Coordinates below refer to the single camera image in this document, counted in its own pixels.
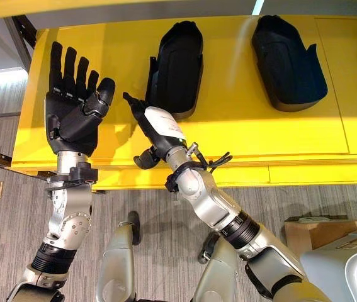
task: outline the black clamp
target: black clamp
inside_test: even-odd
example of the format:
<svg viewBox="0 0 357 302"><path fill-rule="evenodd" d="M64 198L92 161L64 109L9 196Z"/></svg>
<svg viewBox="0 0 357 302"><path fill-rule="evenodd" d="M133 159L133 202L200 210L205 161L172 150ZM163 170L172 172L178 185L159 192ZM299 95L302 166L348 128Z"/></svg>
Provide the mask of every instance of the black clamp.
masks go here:
<svg viewBox="0 0 357 302"><path fill-rule="evenodd" d="M166 181L164 186L167 188L167 190L169 192L178 192L178 185L177 185L177 182L176 182L177 178L186 169L202 169L202 170L206 170L206 167L204 167L203 164L200 163L200 162L193 162L193 161L185 162L182 165L180 165L174 171L174 173L172 173L172 174L167 176L167 181Z"/></svg>
<svg viewBox="0 0 357 302"><path fill-rule="evenodd" d="M68 175L55 175L49 177L49 183L65 181L74 184L93 182L98 180L98 170L93 169L88 162L78 162L76 167L71 167Z"/></svg>

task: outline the yellow panel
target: yellow panel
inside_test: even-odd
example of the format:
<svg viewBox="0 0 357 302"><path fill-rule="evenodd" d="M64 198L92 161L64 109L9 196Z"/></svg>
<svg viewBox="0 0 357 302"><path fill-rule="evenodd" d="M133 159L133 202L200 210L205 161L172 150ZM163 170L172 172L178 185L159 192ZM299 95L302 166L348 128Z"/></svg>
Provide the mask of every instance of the yellow panel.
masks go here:
<svg viewBox="0 0 357 302"><path fill-rule="evenodd" d="M357 154L357 20L317 19L351 154Z"/></svg>
<svg viewBox="0 0 357 302"><path fill-rule="evenodd" d="M193 116L180 123L187 141L197 141L205 155L230 151L237 159L265 155L345 154L348 152L329 71L313 17L289 16L306 45L317 51L329 86L317 105L298 113L272 108L251 47L257 18L194 18L204 39L204 71ZM49 51L54 40L73 46L90 59L100 77L116 82L110 112L99 127L93 164L132 165L131 158L149 146L122 92L144 97L149 57L161 37L180 20L132 21L45 30L38 37L19 123L13 162L45 163L56 158L45 139L43 99L48 89Z"/></svg>
<svg viewBox="0 0 357 302"><path fill-rule="evenodd" d="M357 164L269 167L272 184L357 183Z"/></svg>
<svg viewBox="0 0 357 302"><path fill-rule="evenodd" d="M169 0L0 0L0 18L20 14L39 13L69 8L85 8L89 6L148 3Z"/></svg>
<svg viewBox="0 0 357 302"><path fill-rule="evenodd" d="M93 189L165 189L166 178L170 169L155 168L152 170L121 169L117 171L100 170L99 181ZM218 186L237 187L253 184L254 186L269 183L268 167L220 167L213 172Z"/></svg>

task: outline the silver metal arm segment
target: silver metal arm segment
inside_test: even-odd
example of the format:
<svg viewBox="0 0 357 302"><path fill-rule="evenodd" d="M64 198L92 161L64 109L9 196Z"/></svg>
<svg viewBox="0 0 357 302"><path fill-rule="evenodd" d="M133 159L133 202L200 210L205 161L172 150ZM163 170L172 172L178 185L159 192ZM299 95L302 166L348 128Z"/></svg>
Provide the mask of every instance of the silver metal arm segment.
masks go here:
<svg viewBox="0 0 357 302"><path fill-rule="evenodd" d="M48 179L48 196L54 207L49 231L7 301L27 301L25 296L29 301L35 297L36 302L63 301L58 289L65 284L76 250L91 228L92 181L84 180L84 171L95 170L89 164L82 165L87 159L78 152L58 153L57 175Z"/></svg>
<svg viewBox="0 0 357 302"><path fill-rule="evenodd" d="M166 155L166 162L173 171L192 161L191 153L183 146L172 148ZM219 232L237 251L240 258L247 261L247 273L258 291L265 297L275 299L282 288L291 286L299 289L300 284L309 284L301 263L296 256L262 224L256 223L227 194L220 190L211 173L204 169L183 169L176 178L178 191L192 205L198 217L210 228ZM317 299L287 301L328 301L313 285Z"/></svg>
<svg viewBox="0 0 357 302"><path fill-rule="evenodd" d="M104 253L96 288L96 302L135 299L132 226L120 223Z"/></svg>
<svg viewBox="0 0 357 302"><path fill-rule="evenodd" d="M196 287L192 302L234 302L237 253L222 237Z"/></svg>

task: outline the black hand cover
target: black hand cover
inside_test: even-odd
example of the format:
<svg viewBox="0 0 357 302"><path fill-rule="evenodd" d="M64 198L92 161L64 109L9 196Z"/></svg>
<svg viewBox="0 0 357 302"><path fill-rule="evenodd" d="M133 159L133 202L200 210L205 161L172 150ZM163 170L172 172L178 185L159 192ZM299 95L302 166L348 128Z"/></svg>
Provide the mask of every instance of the black hand cover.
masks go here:
<svg viewBox="0 0 357 302"><path fill-rule="evenodd" d="M115 83L105 77L97 86L98 73L91 71L86 87L89 61L81 57L77 66L76 82L74 67L76 50L66 51L64 76L60 58L62 45L52 44L50 58L49 91L45 97L45 121L47 140L52 151L75 151L91 156L97 147L97 127L107 114Z"/></svg>
<svg viewBox="0 0 357 302"><path fill-rule="evenodd" d="M303 110L328 93L316 44L306 50L293 25L278 16L263 16L258 20L252 45L265 88L277 110Z"/></svg>
<svg viewBox="0 0 357 302"><path fill-rule="evenodd" d="M161 39L159 55L150 58L145 100L186 118L195 110L202 77L203 38L195 22L176 23Z"/></svg>

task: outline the black ribbed joint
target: black ribbed joint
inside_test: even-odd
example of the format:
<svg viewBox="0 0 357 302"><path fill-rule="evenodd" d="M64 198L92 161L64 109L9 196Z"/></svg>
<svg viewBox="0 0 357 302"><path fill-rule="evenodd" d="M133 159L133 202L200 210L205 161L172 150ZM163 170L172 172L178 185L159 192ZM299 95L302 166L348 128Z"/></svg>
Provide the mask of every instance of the black ribbed joint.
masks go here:
<svg viewBox="0 0 357 302"><path fill-rule="evenodd" d="M245 212L241 211L220 234L235 249L241 249L259 232L259 225Z"/></svg>
<svg viewBox="0 0 357 302"><path fill-rule="evenodd" d="M31 266L48 274L65 274L72 264L77 250L64 250L42 243Z"/></svg>

